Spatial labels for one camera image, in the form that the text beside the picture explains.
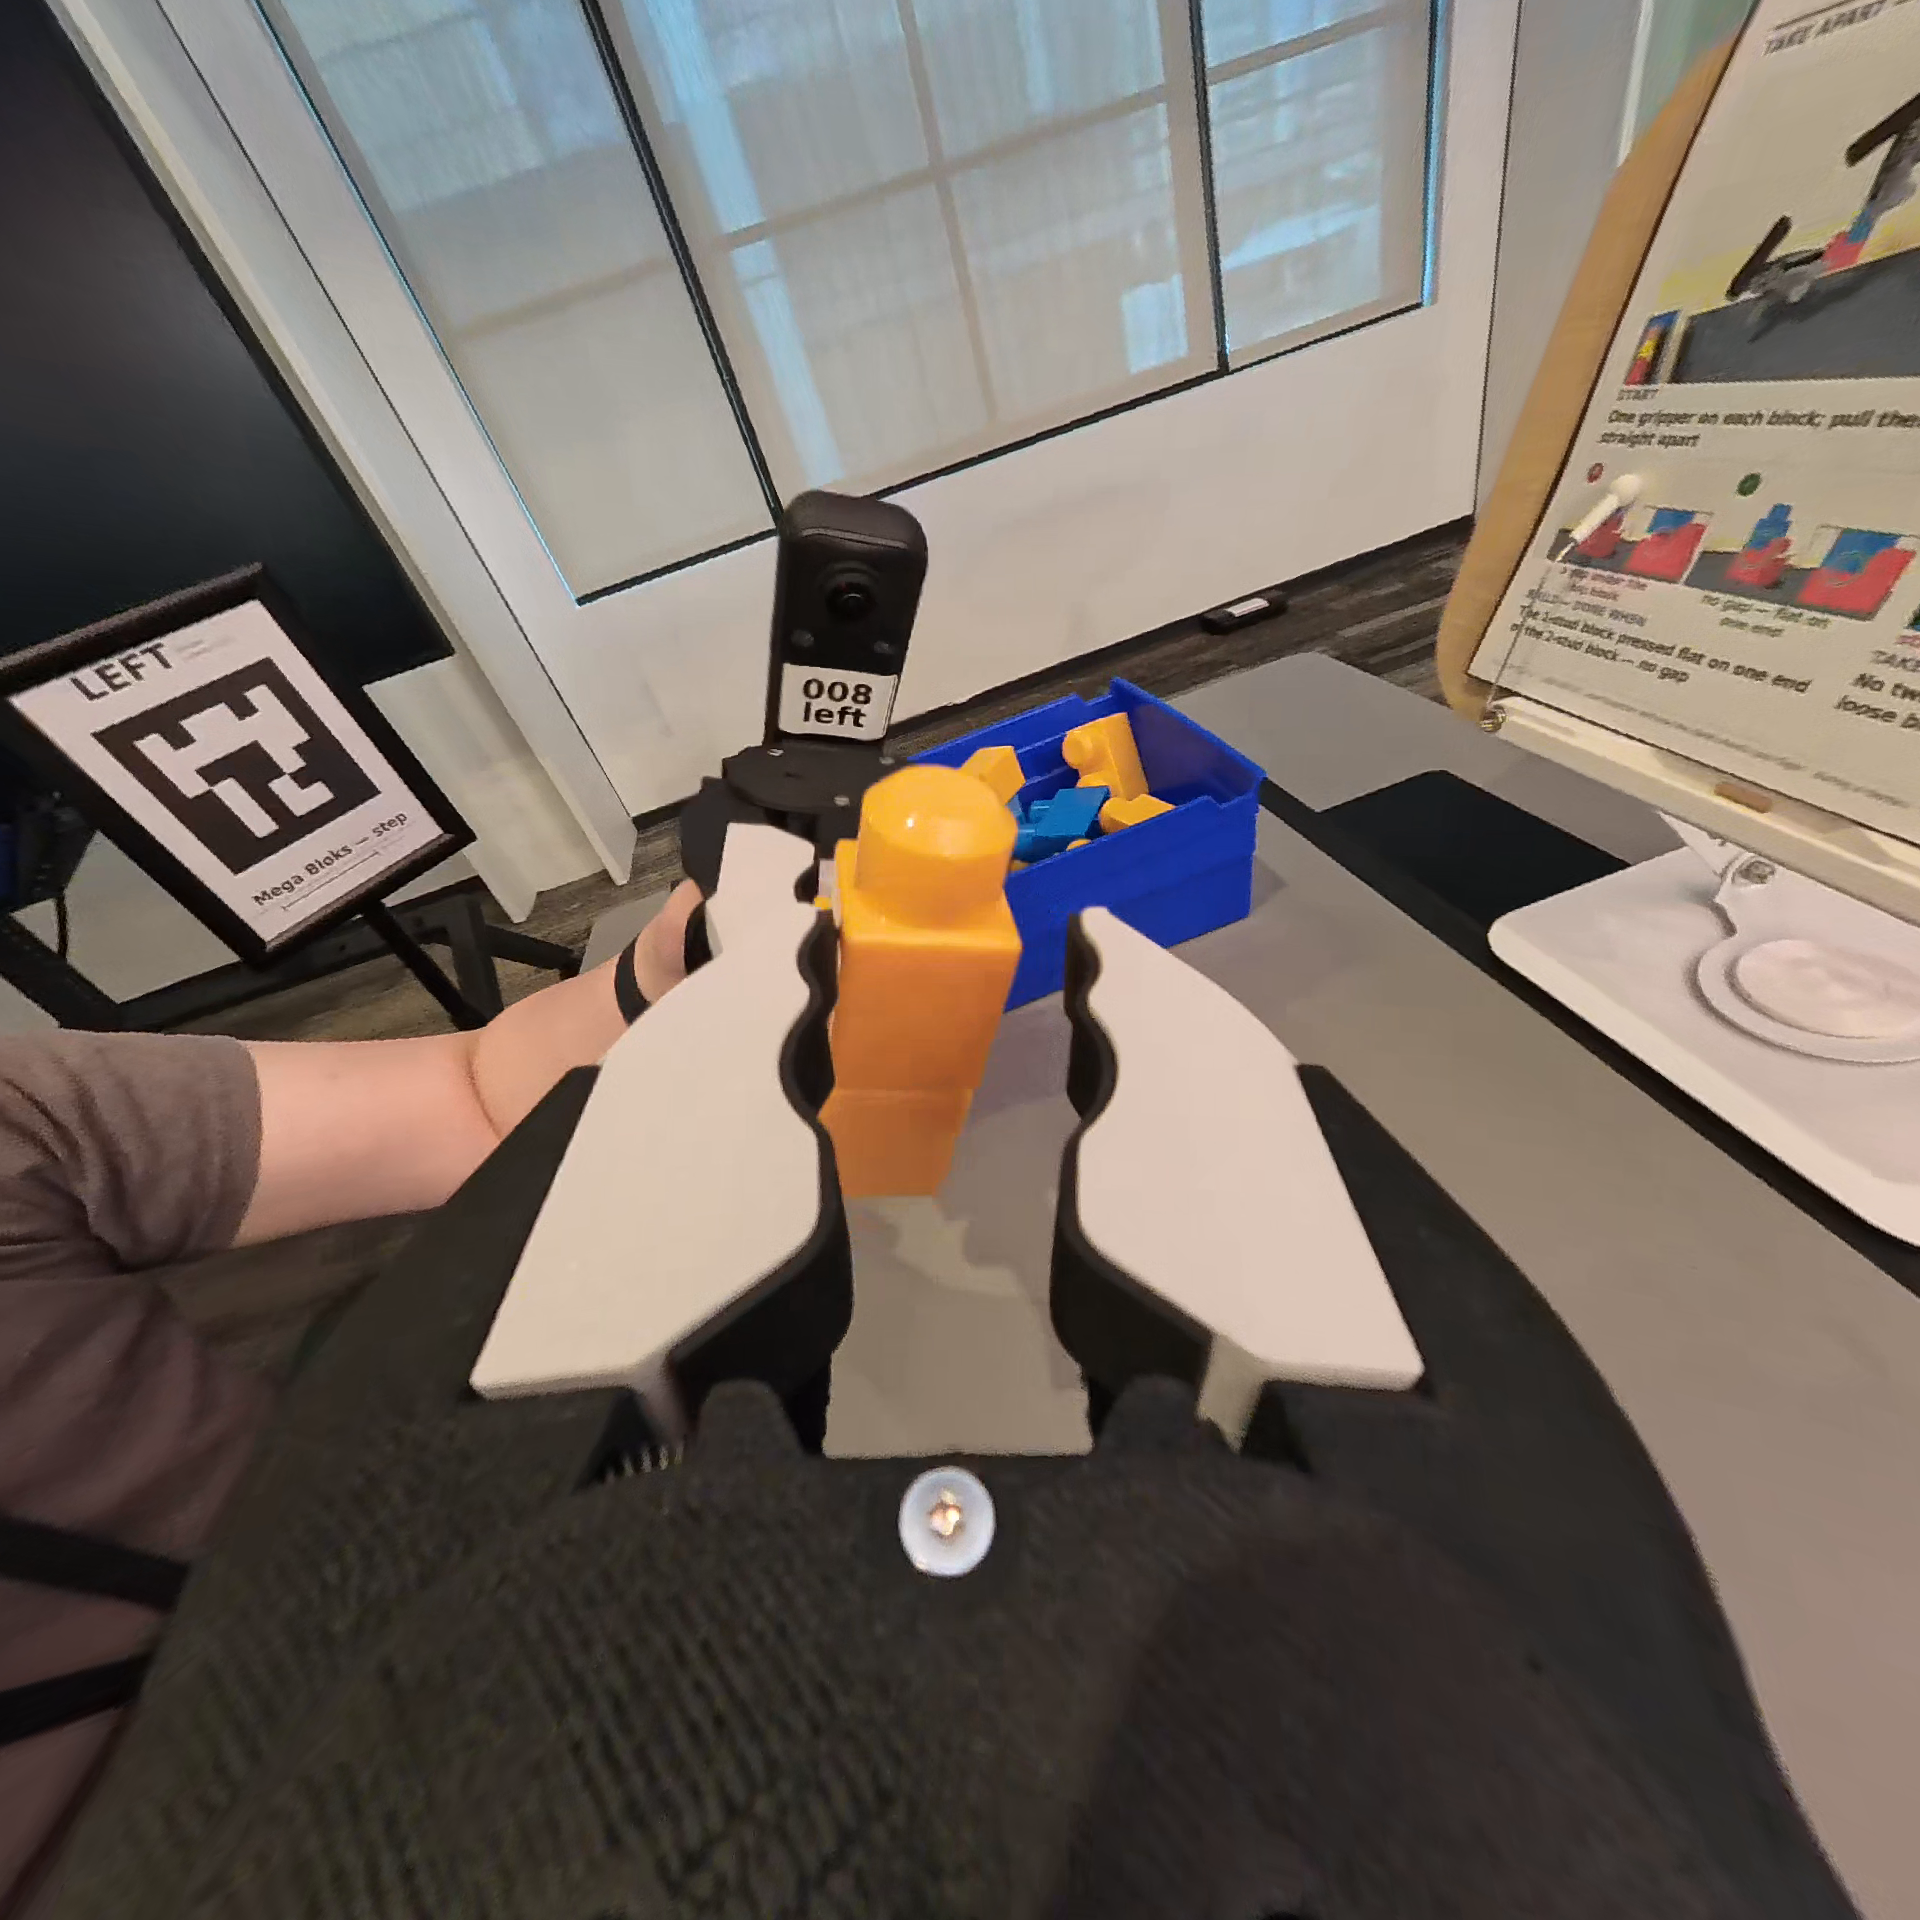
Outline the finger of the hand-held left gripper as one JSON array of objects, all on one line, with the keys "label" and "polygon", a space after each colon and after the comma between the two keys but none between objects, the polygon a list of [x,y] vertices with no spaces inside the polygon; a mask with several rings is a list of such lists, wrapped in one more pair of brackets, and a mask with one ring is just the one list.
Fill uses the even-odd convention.
[{"label": "finger of the hand-held left gripper", "polygon": [[706,967],[806,984],[821,930],[819,854],[810,839],[734,823],[717,881],[704,899]]}]

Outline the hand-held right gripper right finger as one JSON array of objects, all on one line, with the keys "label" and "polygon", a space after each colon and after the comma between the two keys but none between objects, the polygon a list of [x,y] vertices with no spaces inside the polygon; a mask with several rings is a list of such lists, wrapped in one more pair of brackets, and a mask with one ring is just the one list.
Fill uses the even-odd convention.
[{"label": "hand-held right gripper right finger", "polygon": [[1291,1049],[1109,906],[1075,917],[1049,1318],[1094,1403],[1142,1377],[1246,1439],[1272,1385],[1406,1391],[1409,1318]]}]

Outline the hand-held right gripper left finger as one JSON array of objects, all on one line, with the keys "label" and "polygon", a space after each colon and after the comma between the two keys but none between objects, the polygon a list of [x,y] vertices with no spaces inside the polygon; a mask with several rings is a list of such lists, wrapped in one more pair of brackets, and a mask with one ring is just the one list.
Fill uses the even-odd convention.
[{"label": "hand-held right gripper left finger", "polygon": [[625,1386],[686,1435],[717,1385],[757,1379],[825,1430],[853,1313],[835,961],[832,919],[782,903],[612,1043],[473,1360],[481,1399]]}]

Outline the white stand base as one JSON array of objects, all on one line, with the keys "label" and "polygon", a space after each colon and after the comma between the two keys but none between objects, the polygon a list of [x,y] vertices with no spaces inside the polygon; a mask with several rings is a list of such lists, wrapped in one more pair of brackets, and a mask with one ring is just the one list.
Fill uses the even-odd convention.
[{"label": "white stand base", "polygon": [[1501,913],[1492,954],[1915,1245],[1915,926],[1697,827],[1678,834],[1681,849]]}]

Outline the blue plastic bin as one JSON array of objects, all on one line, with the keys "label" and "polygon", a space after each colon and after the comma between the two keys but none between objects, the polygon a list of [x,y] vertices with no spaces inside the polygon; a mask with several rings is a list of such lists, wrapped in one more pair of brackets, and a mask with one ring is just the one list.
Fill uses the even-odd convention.
[{"label": "blue plastic bin", "polygon": [[1008,1013],[1064,986],[1068,926],[1084,906],[1104,904],[1162,945],[1241,921],[1252,906],[1264,768],[1126,679],[1113,679],[1092,699],[1066,695],[981,727],[920,758],[962,765],[974,751],[1008,747],[1025,775],[1019,801],[1028,807],[1075,784],[1076,769],[1064,754],[1068,734],[1115,714],[1130,721],[1148,793],[1169,811],[1100,831],[1084,847],[1008,878],[1022,934]]}]

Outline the black monitor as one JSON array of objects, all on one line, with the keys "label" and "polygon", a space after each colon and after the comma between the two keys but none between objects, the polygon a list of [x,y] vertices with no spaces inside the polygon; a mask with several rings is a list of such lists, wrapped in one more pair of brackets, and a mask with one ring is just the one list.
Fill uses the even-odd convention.
[{"label": "black monitor", "polygon": [[328,669],[451,655],[49,5],[3,5],[4,653],[262,565]]}]

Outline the black sign stand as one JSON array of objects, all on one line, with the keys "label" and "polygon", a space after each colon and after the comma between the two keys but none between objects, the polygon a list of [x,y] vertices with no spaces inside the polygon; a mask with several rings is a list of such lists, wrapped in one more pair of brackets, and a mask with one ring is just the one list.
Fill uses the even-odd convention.
[{"label": "black sign stand", "polygon": [[349,919],[293,941],[260,961],[235,960],[131,998],[115,998],[54,945],[4,919],[3,977],[60,1026],[157,1033],[221,1016],[267,997],[394,958],[457,1029],[476,1029],[505,1008],[499,961],[560,977],[584,958],[563,943],[488,917],[481,879],[459,879],[402,903],[368,903]]}]

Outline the blue mega block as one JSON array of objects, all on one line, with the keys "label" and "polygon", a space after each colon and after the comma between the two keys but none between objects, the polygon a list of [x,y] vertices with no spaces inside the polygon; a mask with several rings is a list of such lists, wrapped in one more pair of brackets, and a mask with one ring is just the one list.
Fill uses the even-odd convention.
[{"label": "blue mega block", "polygon": [[1017,800],[1014,864],[1026,867],[1085,842],[1112,794],[1104,784],[1075,784],[1038,800]]}]

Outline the wooden instruction board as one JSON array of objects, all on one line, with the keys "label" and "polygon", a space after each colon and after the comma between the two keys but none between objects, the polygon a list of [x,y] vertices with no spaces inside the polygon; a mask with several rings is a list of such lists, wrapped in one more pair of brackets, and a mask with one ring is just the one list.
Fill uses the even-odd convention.
[{"label": "wooden instruction board", "polygon": [[1915,922],[1917,5],[1755,5],[1616,174],[1452,589],[1456,712]]}]

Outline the orange two-stud mega block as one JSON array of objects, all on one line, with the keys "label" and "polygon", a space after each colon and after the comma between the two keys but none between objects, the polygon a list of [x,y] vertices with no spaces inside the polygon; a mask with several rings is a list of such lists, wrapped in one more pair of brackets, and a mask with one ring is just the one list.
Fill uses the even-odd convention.
[{"label": "orange two-stud mega block", "polygon": [[845,1199],[917,1197],[945,1185],[974,1093],[837,1087],[822,1104]]}]

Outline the framed tag sign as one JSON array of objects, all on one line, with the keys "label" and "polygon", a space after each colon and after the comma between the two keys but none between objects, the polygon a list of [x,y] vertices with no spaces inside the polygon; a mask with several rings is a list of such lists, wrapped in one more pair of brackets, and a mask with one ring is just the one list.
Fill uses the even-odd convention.
[{"label": "framed tag sign", "polygon": [[14,653],[4,744],[262,967],[476,831],[262,565]]}]

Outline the person's left hand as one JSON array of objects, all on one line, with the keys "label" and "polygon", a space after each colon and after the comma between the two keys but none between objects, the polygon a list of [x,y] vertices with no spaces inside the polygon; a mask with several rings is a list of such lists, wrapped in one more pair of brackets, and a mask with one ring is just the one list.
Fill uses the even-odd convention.
[{"label": "person's left hand", "polygon": [[689,974],[689,926],[704,912],[702,886],[686,878],[630,943],[630,977],[644,1005],[656,1005]]}]

